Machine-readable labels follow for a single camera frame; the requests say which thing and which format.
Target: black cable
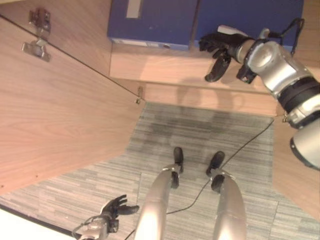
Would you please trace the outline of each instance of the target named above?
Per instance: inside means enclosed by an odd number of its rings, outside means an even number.
[[[304,28],[304,25],[305,25],[305,20],[303,18],[297,17],[293,19],[292,22],[289,24],[289,26],[285,30],[283,30],[281,33],[270,32],[268,37],[280,39],[280,45],[283,46],[285,35],[289,32],[289,30],[291,30],[294,26],[296,26],[294,42],[291,50],[291,55],[293,56],[296,52],[298,39],[299,39],[300,33],[302,32],[302,29]]]
[[[181,209],[178,209],[178,210],[175,210],[175,211],[171,211],[171,212],[167,212],[166,214],[169,215],[169,214],[175,214],[175,213],[178,213],[178,212],[182,212],[184,210],[187,210],[189,208],[191,208],[193,205],[195,205],[196,201],[198,200],[198,198],[200,197],[200,194],[203,192],[203,190],[206,188],[206,186],[208,185],[208,183],[211,181],[211,179],[209,179],[205,185],[203,185],[203,187],[201,188],[201,190],[199,191],[198,195],[195,197],[193,203],[191,203],[189,206],[185,207],[185,208],[181,208]]]
[[[136,230],[135,230],[135,229],[133,229],[133,230],[132,230],[132,232],[130,232],[130,233],[129,233],[129,235],[128,235],[128,236],[126,236],[126,238],[125,238],[124,240],[127,240],[127,239],[128,239],[128,238],[129,238],[129,237],[130,237],[130,236],[131,236],[135,231],[136,231]]]
[[[259,137],[261,134],[263,134],[273,123],[274,123],[275,120],[272,120],[268,126],[263,129],[261,132],[259,132],[257,135],[255,135],[253,138],[251,138],[249,141],[247,141],[242,147],[240,147],[231,157],[229,157],[229,159],[227,161],[225,161],[224,164],[222,164],[222,166],[220,167],[222,169],[222,167],[224,167],[238,152],[240,152],[245,146],[247,146],[250,142],[252,142],[253,140],[255,140],[257,137]],[[199,191],[199,193],[197,194],[197,196],[195,197],[193,203],[191,203],[189,206],[185,207],[185,208],[181,208],[181,209],[178,209],[178,210],[175,210],[175,211],[170,211],[170,212],[167,212],[166,214],[169,215],[169,214],[175,214],[175,213],[178,213],[178,212],[182,212],[184,210],[187,210],[189,208],[191,208],[198,200],[198,198],[200,197],[200,194],[203,192],[203,190],[206,188],[206,186],[208,185],[208,183],[211,181],[211,179],[209,179],[204,185],[203,187],[201,188],[201,190]],[[129,233],[128,236],[126,236],[126,238],[124,240],[128,240],[128,238],[135,232],[136,230],[132,230],[132,232]]]
[[[255,140],[257,137],[259,137],[261,134],[263,134],[273,123],[275,120],[272,120],[268,126],[266,126],[266,128],[264,130],[262,130],[260,133],[258,133],[257,135],[255,135],[253,138],[251,138],[249,141],[247,141],[242,147],[240,147],[231,157],[229,157],[229,159],[227,161],[225,161],[222,165],[221,165],[221,169],[238,153],[240,152],[245,146],[247,146],[251,141]]]

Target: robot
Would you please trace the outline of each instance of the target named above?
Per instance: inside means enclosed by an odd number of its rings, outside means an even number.
[[[293,154],[307,167],[318,171],[320,83],[302,63],[293,59],[294,49],[290,54],[277,42],[265,38],[272,35],[276,36],[264,29],[259,39],[253,39],[243,32],[230,28],[226,30],[223,26],[218,28],[218,32],[202,37],[199,42],[200,50],[214,53],[213,58],[217,59],[205,80],[218,81],[226,72],[231,59],[243,64],[236,76],[241,81],[250,84],[256,76],[260,76],[264,86],[286,111],[287,122],[298,129],[288,143]],[[173,154],[174,164],[163,168],[146,196],[135,240],[163,239],[169,192],[171,188],[179,186],[179,174],[183,171],[182,149],[176,147]],[[213,239],[245,240],[244,202],[234,177],[220,168],[223,158],[224,154],[217,152],[206,171],[212,180],[212,190],[220,193]],[[101,215],[87,224],[87,230],[80,239],[105,240],[108,233],[116,232],[119,225],[117,213],[121,214],[119,203],[124,202],[116,198],[107,204]],[[132,214],[139,207],[126,206],[124,209],[126,214]]]

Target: cable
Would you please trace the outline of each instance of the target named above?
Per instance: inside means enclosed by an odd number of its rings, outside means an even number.
[[[171,212],[167,212],[166,214],[169,215],[169,214],[175,214],[175,213],[178,213],[178,212],[182,212],[184,210],[187,210],[189,208],[191,208],[193,205],[195,205],[196,201],[198,200],[198,198],[200,197],[200,194],[203,192],[203,190],[206,188],[206,186],[208,185],[208,183],[211,181],[211,179],[209,179],[205,185],[203,185],[203,187],[201,188],[201,190],[199,191],[198,195],[195,197],[193,203],[191,203],[189,206],[185,207],[185,208],[181,208],[181,209],[178,209],[178,210],[175,210],[175,211],[171,211]]]
[[[136,231],[136,230],[135,230],[135,229],[133,229],[133,230],[132,230],[132,232],[130,232],[130,233],[129,233],[129,235],[128,235],[128,236],[126,236],[126,238],[125,238],[124,240],[127,240],[127,239],[128,239],[128,238],[129,238],[129,237],[130,237],[130,236],[131,236],[135,231]]]
[[[250,142],[252,142],[253,140],[255,140],[257,137],[259,137],[261,134],[263,134],[273,123],[274,123],[275,120],[272,120],[268,126],[263,129],[261,132],[259,132],[257,135],[255,135],[253,138],[251,138],[249,141],[247,141],[242,147],[240,147],[231,157],[229,157],[229,159],[227,161],[225,161],[225,163],[220,167],[224,167],[238,152],[240,152],[245,146],[247,146]],[[175,214],[175,213],[178,213],[178,212],[182,212],[184,210],[187,210],[189,208],[191,208],[198,200],[198,198],[200,197],[201,193],[203,192],[203,190],[206,188],[206,186],[208,185],[208,183],[210,182],[211,180],[209,179],[204,185],[203,187],[201,188],[201,190],[199,191],[199,193],[197,194],[197,196],[195,197],[193,203],[191,203],[189,206],[185,207],[185,208],[181,208],[181,209],[178,209],[178,210],[175,210],[175,211],[170,211],[170,212],[167,212],[166,214],[169,215],[169,214]],[[129,233],[128,236],[126,236],[126,238],[124,240],[128,240],[129,237],[136,231],[136,229],[132,230],[132,232]]]
[[[224,162],[224,164],[221,165],[221,169],[238,153],[240,152],[245,146],[247,146],[251,141],[255,140],[257,137],[259,137],[261,134],[263,134],[273,123],[275,120],[272,120],[268,126],[264,130],[262,130],[260,133],[255,135],[253,138],[251,138],[249,141],[247,141],[242,147],[240,147],[227,161]]]
[[[298,45],[298,39],[299,39],[300,33],[302,32],[302,29],[304,28],[304,25],[305,25],[305,20],[303,18],[297,17],[297,18],[293,19],[292,22],[289,24],[289,26],[285,30],[283,30],[281,33],[270,32],[268,37],[280,39],[280,45],[283,46],[285,35],[289,32],[289,30],[291,30],[294,26],[296,26],[294,42],[293,42],[292,50],[291,50],[291,55],[293,56],[296,52],[296,48]]]
[[[75,239],[79,239],[80,237],[77,237],[77,231],[79,229],[81,229],[83,226],[86,226],[90,223],[92,223],[93,220],[97,219],[97,218],[101,218],[101,215],[97,215],[97,216],[91,216],[89,217],[87,220],[85,220],[83,223],[81,223],[79,226],[77,226],[75,229],[72,230],[71,235],[72,237],[74,237]]]

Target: wood grain surface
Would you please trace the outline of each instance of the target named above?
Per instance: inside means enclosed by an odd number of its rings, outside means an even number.
[[[28,0],[0,5],[0,15],[35,33],[28,23],[29,11],[45,8],[51,13],[49,43],[108,76],[110,6],[111,0]]]
[[[304,1],[305,27],[295,55],[295,58],[304,63],[318,78],[320,78],[319,15],[320,1]],[[229,69],[218,82],[206,82],[204,76],[211,70],[213,64],[214,60],[210,53],[199,52],[197,49],[177,51],[113,44],[110,76],[117,79],[161,84],[267,93],[259,77],[250,85],[236,79],[241,65],[235,61],[232,61]]]
[[[0,194],[120,155],[145,102],[0,18]]]
[[[18,2],[22,0],[0,0],[0,4],[6,4],[6,3],[11,3],[11,2]]]
[[[158,84],[125,79],[117,79],[116,81],[135,94],[138,94],[138,88],[142,87],[143,99],[151,103],[265,116],[276,115],[277,101],[269,94]]]
[[[320,221],[320,172],[294,156],[289,142],[296,130],[282,119],[277,116],[274,121],[273,186]]]

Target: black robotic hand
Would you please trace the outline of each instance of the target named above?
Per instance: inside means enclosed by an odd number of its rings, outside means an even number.
[[[229,35],[216,32],[203,36],[199,41],[200,51],[214,52],[212,57],[217,59],[211,72],[204,79],[207,82],[218,81],[228,69],[231,58],[237,60],[239,48],[249,39],[252,38],[239,33]]]
[[[119,196],[109,201],[101,210],[101,215],[108,216],[108,233],[116,233],[119,228],[119,215],[135,214],[139,210],[139,206],[127,206],[125,203],[127,195]]]

